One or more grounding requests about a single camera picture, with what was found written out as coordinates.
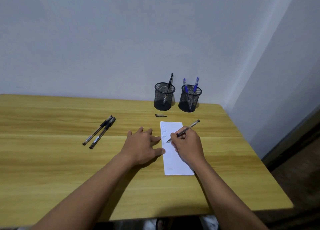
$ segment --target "black mesh pencil holder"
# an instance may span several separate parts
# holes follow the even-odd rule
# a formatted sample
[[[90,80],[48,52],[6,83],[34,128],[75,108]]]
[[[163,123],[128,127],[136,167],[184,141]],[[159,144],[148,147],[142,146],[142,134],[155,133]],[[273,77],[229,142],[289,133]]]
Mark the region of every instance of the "black mesh pencil holder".
[[[198,103],[198,99],[200,94],[202,94],[202,90],[197,87],[195,92],[193,92],[194,85],[187,85],[188,92],[186,93],[185,87],[182,86],[182,93],[179,102],[179,108],[184,112],[194,112]]]
[[[154,94],[154,104],[153,106],[157,110],[169,110],[171,108],[172,97],[174,95],[174,91],[176,88],[167,82],[159,82],[157,83]]]

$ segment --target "wooden desk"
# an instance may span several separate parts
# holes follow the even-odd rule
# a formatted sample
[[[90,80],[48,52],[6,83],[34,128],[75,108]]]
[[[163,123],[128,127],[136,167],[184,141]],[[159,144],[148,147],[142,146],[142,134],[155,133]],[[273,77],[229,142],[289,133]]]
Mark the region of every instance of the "wooden desk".
[[[194,130],[206,159],[250,209],[293,206],[220,105],[185,113],[176,103],[168,117],[155,113],[151,101],[0,95],[0,226],[36,223],[121,150],[129,129],[157,136],[160,121],[200,119]],[[97,146],[83,146],[109,115],[116,122]],[[121,181],[100,220],[209,212],[196,177],[165,176],[161,156]]]

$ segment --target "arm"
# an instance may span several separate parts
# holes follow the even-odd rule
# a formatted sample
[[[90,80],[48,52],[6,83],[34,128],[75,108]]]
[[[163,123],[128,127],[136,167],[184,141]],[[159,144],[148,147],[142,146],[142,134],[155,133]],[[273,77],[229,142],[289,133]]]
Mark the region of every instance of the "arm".
[[[195,131],[189,129],[179,138],[172,133],[171,139],[176,151],[198,175],[223,230],[267,229],[206,161],[200,137]]]
[[[143,164],[165,153],[152,145],[161,137],[152,136],[152,129],[142,132],[141,127],[134,135],[129,131],[120,153],[80,185],[31,229],[90,229],[119,180],[136,164]]]

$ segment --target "forearm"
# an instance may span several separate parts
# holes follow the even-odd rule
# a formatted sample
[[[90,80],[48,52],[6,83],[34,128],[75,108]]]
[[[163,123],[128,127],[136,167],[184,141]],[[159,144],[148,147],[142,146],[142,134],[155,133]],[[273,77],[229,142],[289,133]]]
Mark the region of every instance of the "forearm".
[[[119,180],[131,168],[120,154],[46,214],[32,230],[90,229]]]
[[[207,162],[197,164],[194,170],[223,230],[267,229]]]

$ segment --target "left hand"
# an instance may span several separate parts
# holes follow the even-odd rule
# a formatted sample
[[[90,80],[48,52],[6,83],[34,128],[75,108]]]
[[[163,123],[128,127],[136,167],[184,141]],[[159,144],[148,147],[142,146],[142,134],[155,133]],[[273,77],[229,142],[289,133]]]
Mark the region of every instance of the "left hand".
[[[161,136],[152,135],[151,128],[143,132],[143,127],[140,127],[133,135],[131,131],[128,131],[127,139],[120,154],[128,156],[133,166],[147,163],[156,156],[160,156],[166,152],[161,147],[157,149],[152,148],[160,139]]]

